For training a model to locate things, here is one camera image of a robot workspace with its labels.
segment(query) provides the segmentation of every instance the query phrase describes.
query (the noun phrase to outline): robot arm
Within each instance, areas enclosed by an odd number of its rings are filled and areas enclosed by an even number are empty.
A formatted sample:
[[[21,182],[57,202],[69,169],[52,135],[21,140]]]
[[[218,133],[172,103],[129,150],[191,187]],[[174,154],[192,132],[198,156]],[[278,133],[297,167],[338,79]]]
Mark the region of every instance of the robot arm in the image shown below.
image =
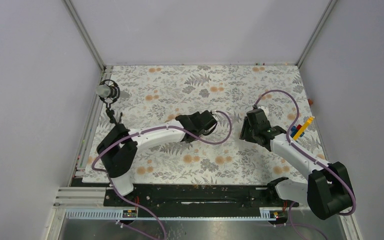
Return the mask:
[[[98,145],[96,151],[101,154],[117,140],[132,136],[118,146],[111,148],[101,158],[114,187],[124,196],[133,191],[129,170],[137,153],[165,143],[190,143],[195,140],[192,136],[185,134],[184,131],[169,128],[169,126],[176,126],[193,133],[195,136],[201,136],[209,135],[215,128],[217,121],[206,110],[202,113],[179,115],[169,122],[148,128],[127,129],[122,123],[115,122],[114,124],[115,126]]]
[[[270,182],[268,186],[273,189],[277,197],[308,205],[312,212],[323,220],[351,207],[351,197],[341,183],[323,167],[310,161],[292,147],[286,134],[280,126],[272,127],[264,111],[259,108],[246,113],[240,134],[241,140],[257,143],[284,158],[308,181],[308,183],[301,183],[281,177]],[[352,190],[347,169],[343,164],[340,162],[331,164],[313,155],[293,139],[291,141],[304,153],[328,166]]]

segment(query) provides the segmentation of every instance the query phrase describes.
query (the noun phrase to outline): metal floor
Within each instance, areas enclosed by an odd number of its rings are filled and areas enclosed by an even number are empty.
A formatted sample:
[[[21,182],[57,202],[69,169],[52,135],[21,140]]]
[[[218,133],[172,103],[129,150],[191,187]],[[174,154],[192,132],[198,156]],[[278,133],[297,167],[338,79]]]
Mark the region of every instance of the metal floor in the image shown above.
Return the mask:
[[[310,210],[294,210],[296,224],[314,225],[331,240],[345,240],[339,216],[320,220]],[[163,221],[169,240],[300,240],[292,226],[273,227],[266,221]],[[163,238],[163,233],[154,220],[137,220],[132,227]],[[310,240],[324,240],[316,230],[297,227]],[[113,220],[66,219],[60,240],[148,240],[149,238],[127,228],[120,228]]]

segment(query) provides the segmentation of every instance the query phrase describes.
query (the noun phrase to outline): floral mat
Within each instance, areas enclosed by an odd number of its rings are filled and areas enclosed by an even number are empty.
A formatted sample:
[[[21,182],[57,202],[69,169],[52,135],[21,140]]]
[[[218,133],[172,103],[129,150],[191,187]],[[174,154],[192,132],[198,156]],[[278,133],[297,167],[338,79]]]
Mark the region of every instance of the floral mat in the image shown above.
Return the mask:
[[[231,137],[221,145],[167,143],[141,152],[130,169],[133,183],[260,185],[279,177],[305,181],[285,159],[239,140],[246,112],[265,91],[289,92],[300,107],[298,124],[312,115],[296,66],[115,66],[111,79],[121,89],[121,98],[112,108],[116,116],[123,113],[127,128],[150,127],[205,110],[227,112],[233,122]],[[268,94],[259,104],[269,109],[270,123],[285,130],[296,116],[294,104],[282,93]],[[208,141],[220,141],[229,131],[227,120],[218,118],[216,130],[204,137]],[[106,175],[92,170],[91,164],[98,156],[97,145],[112,127],[103,107],[83,182],[108,183]],[[314,124],[298,142],[324,158]],[[103,168],[101,161],[97,167]]]

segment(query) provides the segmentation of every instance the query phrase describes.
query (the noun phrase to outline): table surface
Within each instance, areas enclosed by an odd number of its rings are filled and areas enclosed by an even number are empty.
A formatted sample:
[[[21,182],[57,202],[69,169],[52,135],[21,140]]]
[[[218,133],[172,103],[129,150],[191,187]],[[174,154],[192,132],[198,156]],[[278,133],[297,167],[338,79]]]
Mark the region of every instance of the table surface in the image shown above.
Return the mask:
[[[279,177],[305,182],[285,159],[239,140],[246,112],[268,90],[284,90],[296,99],[300,111],[297,124],[312,115],[296,66],[114,66],[111,79],[121,89],[121,97],[112,108],[116,116],[123,113],[122,122],[127,128],[151,127],[180,114],[205,110],[227,112],[233,122],[232,135],[220,145],[168,143],[141,152],[130,169],[133,183],[261,185]],[[269,109],[267,118],[272,126],[286,130],[296,117],[294,104],[283,93],[268,94],[259,105]],[[219,120],[216,130],[204,137],[206,140],[217,142],[227,135],[227,120],[222,115]],[[83,182],[108,183],[106,175],[92,170],[91,164],[98,156],[97,145],[112,127],[103,107]],[[298,142],[325,158],[314,123]],[[96,166],[103,168],[101,161]]]

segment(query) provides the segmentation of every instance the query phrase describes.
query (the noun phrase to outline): white enclosure wall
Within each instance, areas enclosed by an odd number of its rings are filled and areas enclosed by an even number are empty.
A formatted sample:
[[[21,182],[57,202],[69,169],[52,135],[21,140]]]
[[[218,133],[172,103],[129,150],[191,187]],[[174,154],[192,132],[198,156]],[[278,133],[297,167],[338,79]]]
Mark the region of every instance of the white enclosure wall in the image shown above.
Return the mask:
[[[329,0],[73,0],[107,65],[298,61]]]
[[[0,0],[0,240],[37,240],[100,70],[60,0]]]
[[[340,1],[301,73],[327,156],[348,168],[363,237],[384,239],[384,1]]]

